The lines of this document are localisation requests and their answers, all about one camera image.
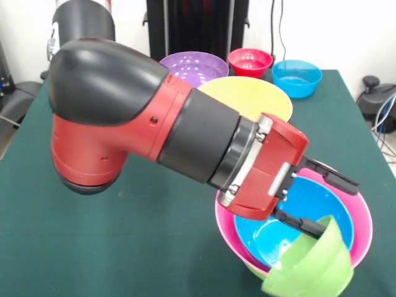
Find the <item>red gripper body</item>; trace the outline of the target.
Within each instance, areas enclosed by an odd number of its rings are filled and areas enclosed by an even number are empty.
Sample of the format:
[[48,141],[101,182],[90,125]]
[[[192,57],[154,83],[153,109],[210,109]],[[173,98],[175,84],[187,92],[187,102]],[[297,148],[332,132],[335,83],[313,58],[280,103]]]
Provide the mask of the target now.
[[262,113],[257,123],[251,150],[233,181],[236,191],[229,193],[229,211],[251,220],[266,220],[283,198],[281,184],[291,167],[301,161],[309,140],[273,114]]

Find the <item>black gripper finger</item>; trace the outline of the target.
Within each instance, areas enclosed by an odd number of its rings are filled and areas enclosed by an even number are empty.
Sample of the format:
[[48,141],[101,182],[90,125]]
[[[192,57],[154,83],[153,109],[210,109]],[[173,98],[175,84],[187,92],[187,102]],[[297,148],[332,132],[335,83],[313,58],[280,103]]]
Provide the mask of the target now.
[[356,195],[358,193],[359,183],[341,174],[334,168],[322,163],[321,161],[303,156],[301,161],[291,167],[292,173],[302,173],[306,171],[320,178],[326,185],[332,186],[346,194]]
[[273,210],[273,217],[282,223],[299,230],[300,232],[319,239],[325,232],[326,227],[320,223],[314,222],[307,218],[296,218],[280,209]]

